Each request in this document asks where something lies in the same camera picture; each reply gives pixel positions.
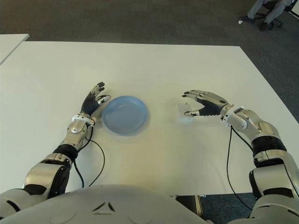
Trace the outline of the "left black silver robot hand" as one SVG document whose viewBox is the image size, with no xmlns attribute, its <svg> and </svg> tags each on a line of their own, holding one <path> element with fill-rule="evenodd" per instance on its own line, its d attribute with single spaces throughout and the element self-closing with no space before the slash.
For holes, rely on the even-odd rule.
<svg viewBox="0 0 299 224">
<path fill-rule="evenodd" d="M 110 95 L 101 95 L 105 89 L 104 82 L 96 84 L 88 93 L 81 106 L 80 113 L 85 113 L 91 116 L 103 103 L 110 100 Z"/>
</svg>

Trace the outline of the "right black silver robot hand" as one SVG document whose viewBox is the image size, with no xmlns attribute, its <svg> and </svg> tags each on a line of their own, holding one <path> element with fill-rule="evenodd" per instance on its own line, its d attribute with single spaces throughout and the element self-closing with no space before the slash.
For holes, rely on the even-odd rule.
<svg viewBox="0 0 299 224">
<path fill-rule="evenodd" d="M 199 110 L 186 111 L 185 116 L 218 116 L 223 115 L 222 111 L 226 113 L 233 105 L 229 104 L 227 100 L 217 94 L 208 91 L 192 90 L 186 91 L 182 95 L 183 98 L 190 98 L 202 104 L 204 107 Z"/>
</svg>

